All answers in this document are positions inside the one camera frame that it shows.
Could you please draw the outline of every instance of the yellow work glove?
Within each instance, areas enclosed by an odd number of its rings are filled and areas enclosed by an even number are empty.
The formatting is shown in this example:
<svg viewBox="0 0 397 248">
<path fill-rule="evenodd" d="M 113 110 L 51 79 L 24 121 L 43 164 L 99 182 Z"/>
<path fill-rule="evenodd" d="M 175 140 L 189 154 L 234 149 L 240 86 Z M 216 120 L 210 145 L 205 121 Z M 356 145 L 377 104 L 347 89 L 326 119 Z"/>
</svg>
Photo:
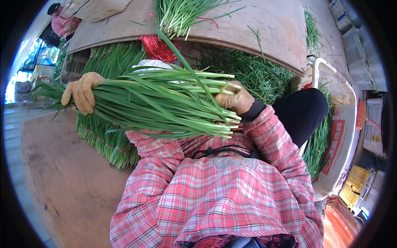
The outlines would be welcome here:
<svg viewBox="0 0 397 248">
<path fill-rule="evenodd" d="M 80 80 L 70 82 L 67 85 L 65 92 L 62 94 L 62 105 L 66 106 L 73 95 L 77 109 L 85 115 L 88 113 L 92 114 L 95 107 L 95 98 L 91 88 L 106 80 L 106 78 L 96 72 L 84 74 Z"/>
<path fill-rule="evenodd" d="M 228 81 L 227 83 L 239 85 L 241 90 L 230 86 L 226 87 L 226 90 L 233 91 L 235 95 L 219 93 L 215 96 L 216 102 L 223 108 L 232 109 L 237 115 L 248 112 L 255 102 L 255 98 L 248 93 L 239 81 Z"/>
</svg>

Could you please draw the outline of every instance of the tiled floor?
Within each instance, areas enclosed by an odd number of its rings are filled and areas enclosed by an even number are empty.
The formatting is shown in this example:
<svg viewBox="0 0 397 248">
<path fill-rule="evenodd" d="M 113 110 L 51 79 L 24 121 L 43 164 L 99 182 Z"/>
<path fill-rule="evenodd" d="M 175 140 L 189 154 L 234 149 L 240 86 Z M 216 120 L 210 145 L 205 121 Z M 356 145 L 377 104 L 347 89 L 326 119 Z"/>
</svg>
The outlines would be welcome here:
<svg viewBox="0 0 397 248">
<path fill-rule="evenodd" d="M 30 224 L 49 248 L 55 247 L 46 230 L 36 213 L 30 196 L 25 172 L 22 165 L 21 153 L 21 124 L 23 121 L 35 118 L 39 115 L 51 112 L 52 110 L 43 110 L 43 107 L 37 106 L 18 106 L 17 108 L 4 110 L 4 148 L 6 150 L 7 164 L 10 172 L 12 184 L 15 188 L 19 203 L 21 204 Z"/>
</svg>

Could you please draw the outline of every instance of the yellow plastic crate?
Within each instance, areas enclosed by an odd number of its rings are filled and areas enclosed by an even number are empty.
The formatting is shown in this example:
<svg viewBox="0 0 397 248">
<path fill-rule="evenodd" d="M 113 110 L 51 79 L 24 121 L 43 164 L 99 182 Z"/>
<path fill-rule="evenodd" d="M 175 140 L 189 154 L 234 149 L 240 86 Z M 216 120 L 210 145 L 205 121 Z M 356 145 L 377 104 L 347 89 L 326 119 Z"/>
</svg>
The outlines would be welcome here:
<svg viewBox="0 0 397 248">
<path fill-rule="evenodd" d="M 370 169 L 364 169 L 362 167 L 353 165 L 350 170 L 349 176 L 344 183 L 339 196 L 350 208 L 356 204 L 359 194 L 361 193 L 368 176 L 370 174 Z"/>
</svg>

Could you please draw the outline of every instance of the pink jacket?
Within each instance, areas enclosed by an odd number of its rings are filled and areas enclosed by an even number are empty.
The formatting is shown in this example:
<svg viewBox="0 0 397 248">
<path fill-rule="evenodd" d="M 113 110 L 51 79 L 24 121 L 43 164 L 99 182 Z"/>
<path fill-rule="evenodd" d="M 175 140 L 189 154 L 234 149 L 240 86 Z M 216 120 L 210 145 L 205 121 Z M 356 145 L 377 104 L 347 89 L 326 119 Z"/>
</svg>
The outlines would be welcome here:
<svg viewBox="0 0 397 248">
<path fill-rule="evenodd" d="M 70 19 L 63 19 L 60 16 L 54 16 L 51 21 L 52 30 L 59 36 L 66 38 L 68 35 L 73 34 L 78 25 L 74 27 L 74 29 L 65 31 L 65 27 L 70 24 L 78 24 L 81 22 L 80 18 L 71 17 Z"/>
<path fill-rule="evenodd" d="M 170 248 L 210 236 L 280 233 L 293 235 L 299 247 L 322 246 L 310 175 L 272 106 L 230 139 L 126 134 L 142 159 L 110 224 L 113 247 Z M 267 163 L 234 152 L 190 158 L 197 150 L 230 144 L 251 150 L 255 144 Z"/>
</svg>

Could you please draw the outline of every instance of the wooden board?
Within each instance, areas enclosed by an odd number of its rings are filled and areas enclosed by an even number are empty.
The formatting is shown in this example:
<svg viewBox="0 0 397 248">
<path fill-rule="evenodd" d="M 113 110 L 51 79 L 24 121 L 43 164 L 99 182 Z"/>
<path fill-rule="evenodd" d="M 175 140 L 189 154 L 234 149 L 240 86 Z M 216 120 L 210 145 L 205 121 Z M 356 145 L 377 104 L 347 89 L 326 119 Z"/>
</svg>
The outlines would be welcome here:
<svg viewBox="0 0 397 248">
<path fill-rule="evenodd" d="M 188 40 L 216 44 L 262 56 L 258 41 L 248 26 L 259 29 L 265 57 L 293 72 L 303 75 L 306 68 L 306 26 L 303 10 L 298 0 L 244 0 L 225 4 L 205 13 L 203 17 L 215 17 L 240 7 L 230 17 L 192 26 Z M 156 27 L 154 1 L 133 0 L 119 14 L 97 23 L 81 22 L 68 53 L 108 43 L 135 40 L 140 36 L 155 35 L 150 29 L 130 20 Z"/>
<path fill-rule="evenodd" d="M 21 149 L 35 209 L 57 247 L 111 247 L 110 220 L 132 169 L 118 171 L 75 130 L 76 113 L 22 124 Z"/>
</svg>

